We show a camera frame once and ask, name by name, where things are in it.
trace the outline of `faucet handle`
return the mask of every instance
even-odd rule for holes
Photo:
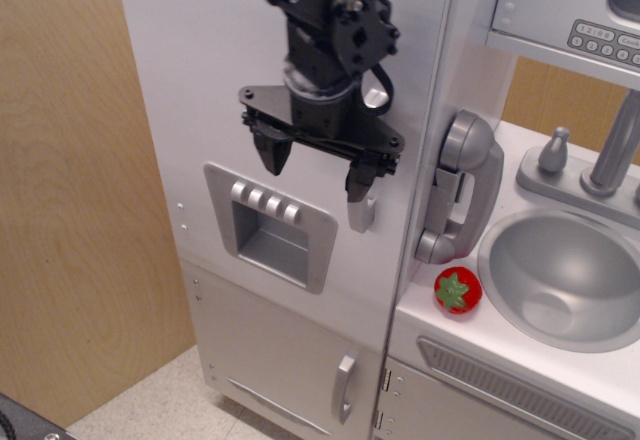
[[[569,129],[557,127],[553,132],[551,140],[540,152],[538,157],[538,167],[547,173],[557,173],[567,165],[567,142],[569,140]]]

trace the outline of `cabinet door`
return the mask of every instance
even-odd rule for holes
[[[194,265],[183,274],[207,384],[304,439],[370,438],[382,358]]]
[[[551,440],[509,413],[391,358],[378,404],[376,437],[384,440]]]

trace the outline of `vent grille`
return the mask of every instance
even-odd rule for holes
[[[634,440],[635,434],[593,412],[495,370],[426,337],[418,347],[429,367],[500,403],[584,440]]]

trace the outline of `faucet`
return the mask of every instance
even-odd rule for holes
[[[640,230],[640,187],[627,177],[640,146],[640,91],[627,92],[595,164],[569,156],[568,137],[559,127],[544,148],[525,154],[520,186]]]
[[[585,191],[610,197],[622,185],[627,170],[640,146],[640,92],[629,90],[625,96],[604,148],[593,168],[580,176]]]

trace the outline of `keypad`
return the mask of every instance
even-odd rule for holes
[[[577,20],[567,42],[574,50],[611,59],[625,66],[640,67],[640,36],[584,20]]]

